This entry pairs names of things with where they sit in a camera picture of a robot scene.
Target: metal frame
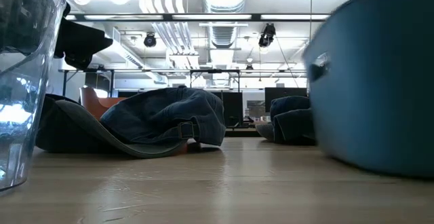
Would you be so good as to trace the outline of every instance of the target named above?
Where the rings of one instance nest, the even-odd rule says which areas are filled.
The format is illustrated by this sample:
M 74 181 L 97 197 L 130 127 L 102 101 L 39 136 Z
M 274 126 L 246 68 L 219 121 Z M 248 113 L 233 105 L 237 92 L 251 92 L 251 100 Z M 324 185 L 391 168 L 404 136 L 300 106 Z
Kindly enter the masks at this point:
M 66 96 L 66 85 L 69 81 L 68 79 L 68 72 L 70 70 L 59 70 L 60 72 L 63 72 L 63 88 L 62 88 L 62 96 Z M 114 69 L 104 69 L 104 70 L 94 70 L 94 69 L 88 69 L 88 70 L 84 70 L 84 71 L 76 71 L 76 73 L 80 72 L 80 73 L 98 73 L 98 72 L 110 72 L 111 76 L 110 76 L 110 88 L 108 90 L 108 94 L 109 96 L 112 98 L 113 97 L 113 88 L 115 86 L 115 70 Z
M 161 73 L 190 73 L 190 88 L 193 86 L 193 73 L 209 73 L 209 74 L 217 74 L 217 73 L 236 73 L 238 74 L 238 79 L 235 80 L 238 83 L 238 92 L 241 92 L 240 87 L 240 80 L 241 80 L 241 74 L 242 73 L 306 73 L 305 70 L 239 70 L 239 69 L 192 69 L 192 70 L 186 70 L 186 69 L 86 69 L 84 71 L 77 71 L 77 70 L 66 70 L 66 69 L 60 69 L 59 72 L 63 72 L 63 89 L 62 89 L 62 95 L 66 95 L 66 85 L 71 77 L 68 78 L 68 73 L 70 71 L 74 71 L 75 75 L 76 73 L 103 73 L 103 72 L 110 72 L 110 88 L 109 88 L 109 95 L 112 98 L 113 97 L 113 90 L 115 87 L 115 73 L 145 73 L 145 72 L 161 72 Z

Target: table surface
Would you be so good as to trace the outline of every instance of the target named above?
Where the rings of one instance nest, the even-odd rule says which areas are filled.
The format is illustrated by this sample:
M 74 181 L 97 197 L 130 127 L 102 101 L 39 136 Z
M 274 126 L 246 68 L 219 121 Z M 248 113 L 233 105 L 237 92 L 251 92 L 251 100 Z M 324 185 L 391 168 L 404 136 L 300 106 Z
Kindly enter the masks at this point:
M 259 138 L 155 160 L 35 150 L 0 223 L 434 223 L 434 185 L 370 174 Z

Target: cap brim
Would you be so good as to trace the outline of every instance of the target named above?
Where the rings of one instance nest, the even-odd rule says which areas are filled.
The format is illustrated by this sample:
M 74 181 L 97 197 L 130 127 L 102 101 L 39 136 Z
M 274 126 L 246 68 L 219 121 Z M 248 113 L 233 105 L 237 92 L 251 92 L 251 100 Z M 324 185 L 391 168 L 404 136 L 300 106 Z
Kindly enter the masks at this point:
M 187 143 L 187 140 L 180 140 L 178 144 L 170 148 L 167 145 L 125 144 L 114 137 L 82 106 L 65 100 L 59 100 L 56 103 L 83 130 L 134 157 L 150 159 L 172 156 L 181 151 Z
M 274 142 L 274 132 L 272 124 L 257 124 L 256 131 L 268 141 Z

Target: orange chair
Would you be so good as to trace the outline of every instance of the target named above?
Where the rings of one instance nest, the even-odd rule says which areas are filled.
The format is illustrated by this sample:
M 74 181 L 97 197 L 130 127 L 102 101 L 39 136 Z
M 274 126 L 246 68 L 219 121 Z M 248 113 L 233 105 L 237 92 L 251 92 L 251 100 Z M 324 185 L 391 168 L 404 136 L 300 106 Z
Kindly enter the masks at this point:
M 98 121 L 110 107 L 126 98 L 98 98 L 93 88 L 80 88 L 81 105 Z

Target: computer monitor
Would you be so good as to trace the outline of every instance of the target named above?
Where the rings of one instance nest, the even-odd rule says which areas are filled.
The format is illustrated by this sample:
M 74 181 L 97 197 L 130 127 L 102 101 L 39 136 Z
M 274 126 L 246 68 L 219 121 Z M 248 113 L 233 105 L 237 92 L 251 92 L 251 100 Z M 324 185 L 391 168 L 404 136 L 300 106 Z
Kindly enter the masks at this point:
M 212 92 L 212 94 L 223 101 L 226 127 L 240 126 L 243 123 L 243 94 L 223 91 Z
M 307 96 L 307 88 L 265 88 L 265 112 L 270 112 L 273 99 L 286 96 Z

